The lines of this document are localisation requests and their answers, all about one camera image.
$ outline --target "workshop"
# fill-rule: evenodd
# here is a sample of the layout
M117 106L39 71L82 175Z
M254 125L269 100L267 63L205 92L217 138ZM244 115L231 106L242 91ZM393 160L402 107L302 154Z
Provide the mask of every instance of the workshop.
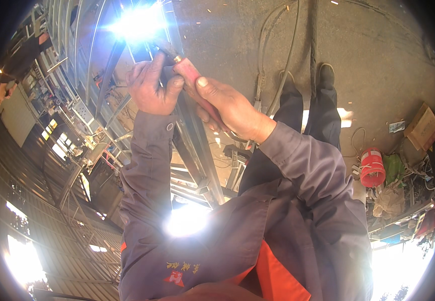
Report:
M435 50L401 1L39 0L21 20L0 60L0 251L28 299L419 286Z

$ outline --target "cardboard box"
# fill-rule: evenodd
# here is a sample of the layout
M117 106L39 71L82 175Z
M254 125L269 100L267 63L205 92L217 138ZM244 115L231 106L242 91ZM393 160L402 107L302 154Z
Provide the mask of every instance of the cardboard box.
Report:
M416 150L427 151L431 147L435 141L435 115L426 103L423 103L403 134Z

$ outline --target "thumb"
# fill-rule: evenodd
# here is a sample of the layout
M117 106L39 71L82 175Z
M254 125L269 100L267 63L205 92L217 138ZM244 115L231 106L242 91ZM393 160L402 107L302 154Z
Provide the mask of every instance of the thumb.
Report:
M196 90L202 98L207 99L219 110L224 94L222 90L214 84L213 79L208 80L205 77L198 78L196 81Z
M176 103L179 93L184 87L184 78L182 76L174 76L167 82L167 87L165 89L165 102Z

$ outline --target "fingernail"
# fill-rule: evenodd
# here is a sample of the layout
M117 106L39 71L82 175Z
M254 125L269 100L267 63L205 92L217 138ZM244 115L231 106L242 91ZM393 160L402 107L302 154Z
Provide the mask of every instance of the fingernail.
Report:
M176 87L182 87L182 86L184 86L184 79L175 80L175 81L174 81L174 85L175 85Z
M201 77L197 80L197 84L201 87L207 86L208 83L209 83L209 81L207 81L207 78L205 78L205 77Z

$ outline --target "gray work jacket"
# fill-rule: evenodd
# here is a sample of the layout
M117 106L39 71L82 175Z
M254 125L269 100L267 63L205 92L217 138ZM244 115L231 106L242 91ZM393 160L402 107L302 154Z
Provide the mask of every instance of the gray work jacket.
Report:
M229 200L194 235L166 234L175 121L141 111L136 116L132 160L121 172L122 301L178 295L231 279L256 264L263 239L311 300L371 298L365 207L352 199L341 153L280 122L259 148L283 179Z

